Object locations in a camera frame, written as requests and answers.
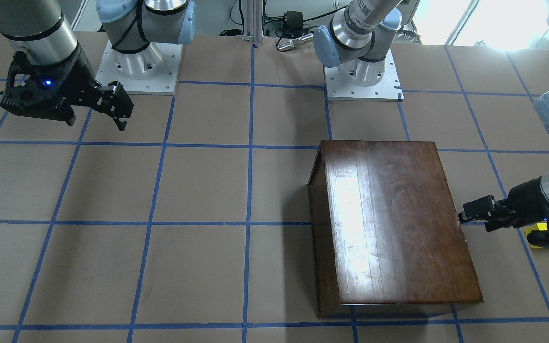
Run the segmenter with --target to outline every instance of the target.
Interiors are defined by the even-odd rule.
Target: dark wooden box
[[[309,193],[320,318],[482,302],[434,143],[322,141]]]

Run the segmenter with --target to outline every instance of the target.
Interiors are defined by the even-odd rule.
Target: black cable
[[[241,0],[238,0],[238,13],[240,13],[240,26],[243,28],[244,32],[244,17],[243,17],[243,9],[240,6]]]
[[[141,13],[141,11],[137,11],[137,13],[135,14],[135,18],[133,18],[131,24],[128,26],[128,28],[126,28],[122,37],[120,37],[120,39],[115,44],[112,44],[112,49],[115,49],[118,45],[120,45],[120,43],[122,43],[122,41],[126,38],[126,35],[131,32],[133,25],[135,25],[137,19],[139,18],[139,13]]]
[[[331,15],[331,14],[334,14],[336,13],[337,11],[340,11],[340,9],[343,9],[345,8],[346,6],[343,6],[343,7],[340,7],[339,9],[337,10],[334,10],[334,11],[331,11],[331,12],[328,12],[328,13],[325,13],[325,14],[322,14],[322,15],[318,15],[316,17],[312,17],[312,18],[308,18],[306,20],[303,20],[302,22],[307,22],[307,21],[311,21],[311,20],[315,20],[315,19],[319,19],[319,18],[323,18],[323,17],[326,17],[327,15]]]
[[[274,45],[275,46],[279,45],[279,43],[281,43],[281,39],[283,39],[283,37],[285,37],[285,35],[288,34],[292,29],[295,29],[295,28],[288,28],[287,31],[285,31],[285,33],[283,33],[283,35],[281,35],[281,37],[279,37],[279,40]]]
[[[235,24],[237,24],[237,25],[240,25],[240,24],[241,24],[240,22],[236,22],[236,21],[234,21],[234,19],[233,19],[233,8],[234,8],[234,5],[237,3],[237,1],[238,1],[238,0],[236,0],[235,2],[233,2],[233,5],[230,7],[230,20],[231,20],[233,23],[235,23]]]
[[[242,34],[243,34],[243,31],[241,31],[240,29],[228,29],[220,32],[220,36],[227,36],[227,37],[240,36]]]

